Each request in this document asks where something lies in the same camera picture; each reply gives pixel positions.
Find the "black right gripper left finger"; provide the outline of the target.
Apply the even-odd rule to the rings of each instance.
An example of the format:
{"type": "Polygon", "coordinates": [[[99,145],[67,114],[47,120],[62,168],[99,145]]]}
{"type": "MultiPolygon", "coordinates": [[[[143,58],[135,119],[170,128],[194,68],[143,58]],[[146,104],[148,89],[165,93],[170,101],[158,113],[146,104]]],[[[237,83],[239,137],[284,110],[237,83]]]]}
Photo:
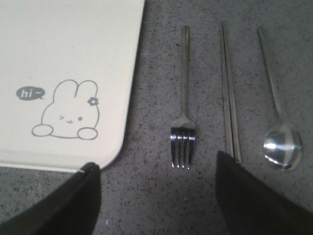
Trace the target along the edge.
{"type": "Polygon", "coordinates": [[[101,207],[99,166],[87,163],[49,196],[0,226],[2,235],[90,235],[101,207]]]}

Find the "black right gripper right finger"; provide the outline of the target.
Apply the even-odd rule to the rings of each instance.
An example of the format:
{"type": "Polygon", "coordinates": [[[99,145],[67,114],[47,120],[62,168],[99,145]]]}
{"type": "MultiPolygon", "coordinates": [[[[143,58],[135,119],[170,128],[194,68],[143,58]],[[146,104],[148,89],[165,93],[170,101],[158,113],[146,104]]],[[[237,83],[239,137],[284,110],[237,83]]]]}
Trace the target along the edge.
{"type": "Polygon", "coordinates": [[[311,235],[312,212],[273,191],[222,151],[216,197],[231,235],[311,235]]]}

